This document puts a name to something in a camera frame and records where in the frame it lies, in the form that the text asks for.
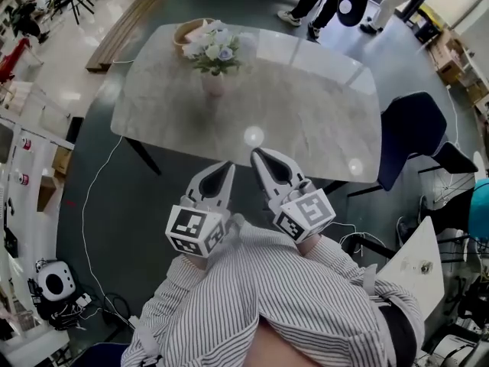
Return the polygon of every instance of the cardboard box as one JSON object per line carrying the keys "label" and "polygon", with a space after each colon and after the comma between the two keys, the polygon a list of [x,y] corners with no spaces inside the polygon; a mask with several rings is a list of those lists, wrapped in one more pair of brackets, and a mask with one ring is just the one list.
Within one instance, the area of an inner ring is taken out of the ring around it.
{"label": "cardboard box", "polygon": [[43,175],[40,179],[39,197],[37,198],[37,211],[43,212],[50,198],[56,191],[56,184],[52,177]]}
{"label": "cardboard box", "polygon": [[53,169],[59,171],[61,174],[66,175],[68,171],[68,164],[70,164],[71,150],[63,147],[58,147],[53,160]]}
{"label": "cardboard box", "polygon": [[472,104],[477,103],[482,98],[484,98],[489,91],[486,86],[482,83],[481,80],[478,80],[476,83],[467,87],[468,98],[471,100]]}
{"label": "cardboard box", "polygon": [[429,48],[436,72],[445,84],[454,84],[464,72],[462,65],[463,48],[452,33],[444,30]]}

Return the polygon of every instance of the flower bouquet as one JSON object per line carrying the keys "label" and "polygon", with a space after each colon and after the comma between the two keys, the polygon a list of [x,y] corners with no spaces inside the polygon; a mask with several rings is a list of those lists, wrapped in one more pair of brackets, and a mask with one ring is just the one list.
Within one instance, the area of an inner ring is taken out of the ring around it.
{"label": "flower bouquet", "polygon": [[252,34],[233,34],[221,21],[214,21],[205,25],[199,35],[183,46],[183,55],[193,62],[194,69],[202,73],[203,89],[220,96],[224,92],[223,74],[231,68],[238,70],[254,44]]}

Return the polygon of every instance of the shirt sleeve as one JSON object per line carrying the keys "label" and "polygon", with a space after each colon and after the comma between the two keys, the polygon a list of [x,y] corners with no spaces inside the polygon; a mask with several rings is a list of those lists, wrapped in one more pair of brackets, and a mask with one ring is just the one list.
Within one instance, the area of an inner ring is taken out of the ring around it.
{"label": "shirt sleeve", "polygon": [[[363,285],[365,268],[359,268],[358,264],[343,251],[339,243],[330,238],[322,236],[316,246],[305,255],[305,258],[327,266],[354,285],[359,287]],[[391,281],[379,278],[375,279],[374,292],[385,299],[395,297],[401,300],[407,310],[405,313],[409,314],[408,319],[413,326],[418,348],[420,348],[424,338],[424,319],[414,295]]]}
{"label": "shirt sleeve", "polygon": [[[140,323],[151,330],[157,343],[161,343],[168,322],[180,303],[205,275],[205,271],[198,269],[183,255],[172,261],[166,280],[144,304],[141,312]],[[122,355],[121,367],[139,367],[144,359],[146,353],[138,334],[134,333],[131,344]]]}

